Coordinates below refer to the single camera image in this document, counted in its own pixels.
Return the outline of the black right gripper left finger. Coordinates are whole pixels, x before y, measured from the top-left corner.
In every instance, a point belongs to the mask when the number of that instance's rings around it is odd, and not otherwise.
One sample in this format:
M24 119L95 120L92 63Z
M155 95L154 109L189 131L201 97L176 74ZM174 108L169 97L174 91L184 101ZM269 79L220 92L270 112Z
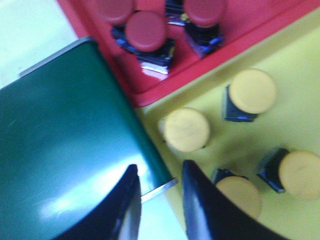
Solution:
M136 240L142 214L138 167L130 164L109 194L56 240Z

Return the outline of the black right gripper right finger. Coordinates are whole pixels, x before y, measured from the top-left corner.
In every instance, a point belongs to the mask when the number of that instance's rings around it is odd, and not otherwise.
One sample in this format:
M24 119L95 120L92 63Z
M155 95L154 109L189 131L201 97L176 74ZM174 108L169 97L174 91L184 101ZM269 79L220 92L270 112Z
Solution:
M232 203L193 160L182 164L182 201L189 240L284 239Z

